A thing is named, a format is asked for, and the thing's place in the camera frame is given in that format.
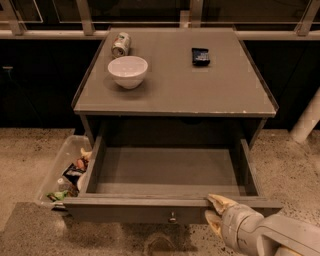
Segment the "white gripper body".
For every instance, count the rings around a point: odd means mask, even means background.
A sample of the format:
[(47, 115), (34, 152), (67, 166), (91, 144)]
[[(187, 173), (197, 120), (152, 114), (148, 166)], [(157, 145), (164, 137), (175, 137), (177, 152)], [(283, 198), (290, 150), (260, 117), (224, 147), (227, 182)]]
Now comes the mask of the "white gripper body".
[(227, 208), (222, 215), (223, 241), (236, 252), (258, 256), (258, 236), (254, 231), (263, 219), (262, 214), (243, 204)]

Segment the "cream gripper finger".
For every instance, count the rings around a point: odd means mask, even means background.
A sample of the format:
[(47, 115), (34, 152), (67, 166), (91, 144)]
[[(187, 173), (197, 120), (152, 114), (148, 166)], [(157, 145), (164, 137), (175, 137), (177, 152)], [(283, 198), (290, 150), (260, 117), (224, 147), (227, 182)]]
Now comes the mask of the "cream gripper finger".
[(219, 237), (222, 237), (222, 232), (221, 232), (221, 222), (222, 219), (213, 211), (211, 210), (206, 210), (205, 211), (205, 218), (211, 227), (212, 231)]
[(213, 204), (214, 209), (222, 215), (229, 207), (237, 204), (236, 201), (216, 194), (209, 194), (207, 199)]

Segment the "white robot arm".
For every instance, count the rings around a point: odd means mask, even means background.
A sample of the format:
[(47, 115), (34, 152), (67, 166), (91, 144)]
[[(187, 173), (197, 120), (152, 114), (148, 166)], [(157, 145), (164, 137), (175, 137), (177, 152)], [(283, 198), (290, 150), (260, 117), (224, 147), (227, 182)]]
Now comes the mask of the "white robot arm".
[(209, 194), (205, 218), (224, 244), (246, 256), (320, 256), (320, 228), (287, 216), (264, 217), (253, 208)]

